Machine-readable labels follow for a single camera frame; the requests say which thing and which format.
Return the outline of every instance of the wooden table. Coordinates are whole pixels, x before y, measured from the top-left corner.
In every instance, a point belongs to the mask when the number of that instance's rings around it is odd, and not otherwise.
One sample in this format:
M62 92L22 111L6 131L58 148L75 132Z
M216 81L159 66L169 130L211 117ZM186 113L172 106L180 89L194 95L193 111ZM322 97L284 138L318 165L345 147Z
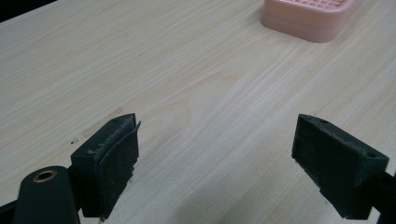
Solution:
M264 28L262 0L59 0L0 23L0 204L135 112L106 223L375 223L341 219L290 156L304 113L396 170L396 2L362 2L327 44Z

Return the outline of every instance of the light wood tabletop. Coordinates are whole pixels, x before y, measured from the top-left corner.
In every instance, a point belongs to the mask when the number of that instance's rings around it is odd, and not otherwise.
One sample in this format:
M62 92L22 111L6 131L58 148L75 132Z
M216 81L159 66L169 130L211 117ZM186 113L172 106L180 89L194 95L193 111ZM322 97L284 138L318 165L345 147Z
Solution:
M361 1L326 44L263 27L263 0L59 0L0 23L0 204L136 113L106 223L376 223L339 217L291 158L302 113L396 171L396 1Z

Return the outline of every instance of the rubber gripper pad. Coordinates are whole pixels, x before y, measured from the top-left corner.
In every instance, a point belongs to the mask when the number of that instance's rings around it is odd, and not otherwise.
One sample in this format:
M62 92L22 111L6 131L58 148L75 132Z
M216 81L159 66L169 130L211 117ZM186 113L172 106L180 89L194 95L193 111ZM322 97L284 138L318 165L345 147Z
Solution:
M362 185L385 171L389 158L324 119L300 115L291 155L341 217L367 219Z
M109 121L71 156L84 217L110 216L139 157L134 114Z

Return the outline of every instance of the pink soap dish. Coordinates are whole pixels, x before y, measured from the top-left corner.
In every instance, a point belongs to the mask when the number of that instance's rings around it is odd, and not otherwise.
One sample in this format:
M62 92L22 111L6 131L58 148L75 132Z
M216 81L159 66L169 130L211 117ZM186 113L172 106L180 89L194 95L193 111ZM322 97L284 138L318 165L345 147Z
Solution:
M361 0L265 0L262 25L311 42L335 39Z

